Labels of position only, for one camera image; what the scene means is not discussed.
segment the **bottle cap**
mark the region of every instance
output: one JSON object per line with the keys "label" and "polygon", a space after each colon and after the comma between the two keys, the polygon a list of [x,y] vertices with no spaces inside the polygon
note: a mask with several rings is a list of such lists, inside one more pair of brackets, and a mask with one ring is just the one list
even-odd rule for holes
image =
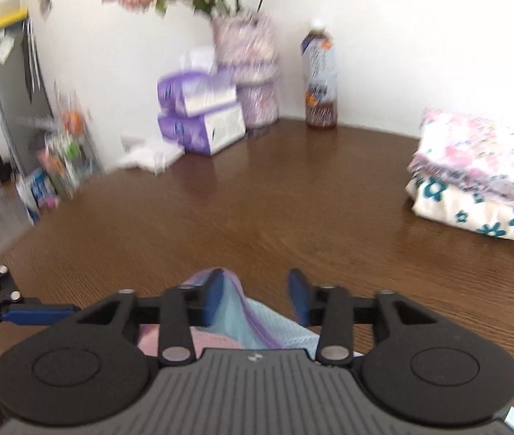
{"label": "bottle cap", "polygon": [[317,18],[314,20],[311,20],[309,27],[311,30],[314,30],[317,32],[322,32],[323,30],[326,29],[326,25],[324,24],[324,22],[322,20],[318,20]]}

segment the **tissue box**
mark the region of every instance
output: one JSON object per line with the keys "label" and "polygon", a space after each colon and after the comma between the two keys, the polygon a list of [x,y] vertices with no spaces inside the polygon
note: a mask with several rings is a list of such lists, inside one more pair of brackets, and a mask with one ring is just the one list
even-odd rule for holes
{"label": "tissue box", "polygon": [[159,115],[165,138],[177,141],[187,152],[213,155],[245,136],[241,105],[235,103],[201,116]]}
{"label": "tissue box", "polygon": [[209,113],[237,101],[237,88],[227,71],[179,72],[161,79],[157,91],[163,109],[186,117]]}

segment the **circular pad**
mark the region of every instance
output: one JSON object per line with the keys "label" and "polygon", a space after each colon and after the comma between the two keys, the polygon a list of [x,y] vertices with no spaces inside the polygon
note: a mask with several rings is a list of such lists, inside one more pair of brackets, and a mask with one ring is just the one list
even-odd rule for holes
{"label": "circular pad", "polygon": [[60,348],[40,356],[33,366],[34,374],[50,386],[69,388],[92,379],[100,370],[97,355],[82,348]]}
{"label": "circular pad", "polygon": [[514,399],[514,359],[458,326],[409,325],[362,360],[366,389],[388,411],[432,427],[504,417]]}
{"label": "circular pad", "polygon": [[149,380],[146,356],[96,325],[52,328],[0,358],[8,415],[49,426],[97,422],[131,405]]}
{"label": "circular pad", "polygon": [[478,361],[455,348],[429,348],[416,353],[411,362],[414,374],[436,386],[467,384],[478,374]]}

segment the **wooden table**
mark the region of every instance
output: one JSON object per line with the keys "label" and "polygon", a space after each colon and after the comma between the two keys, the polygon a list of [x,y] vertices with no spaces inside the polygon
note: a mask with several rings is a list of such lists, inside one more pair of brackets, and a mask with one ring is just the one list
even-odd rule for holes
{"label": "wooden table", "polygon": [[[80,306],[227,267],[248,296],[287,316],[285,275],[299,267],[358,295],[396,289],[514,355],[514,242],[414,216],[404,186],[415,148],[391,134],[283,121],[214,158],[186,155],[157,177],[95,180],[1,263],[25,296]],[[7,344],[15,333],[2,326]],[[369,348],[358,330],[356,350]]]}

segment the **pink floral cloth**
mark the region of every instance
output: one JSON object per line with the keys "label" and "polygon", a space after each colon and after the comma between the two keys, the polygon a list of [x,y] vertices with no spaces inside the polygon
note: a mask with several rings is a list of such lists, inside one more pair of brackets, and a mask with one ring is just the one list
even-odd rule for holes
{"label": "pink floral cloth", "polygon": [[514,130],[482,117],[427,109],[409,171],[514,205]]}
{"label": "pink floral cloth", "polygon": [[[197,358],[201,356],[205,348],[236,348],[243,349],[243,346],[224,335],[216,333],[208,333],[190,328],[192,335],[192,344],[194,344],[194,353]],[[158,324],[145,324],[140,326],[140,338],[138,348],[145,355],[155,357],[158,355]]]}

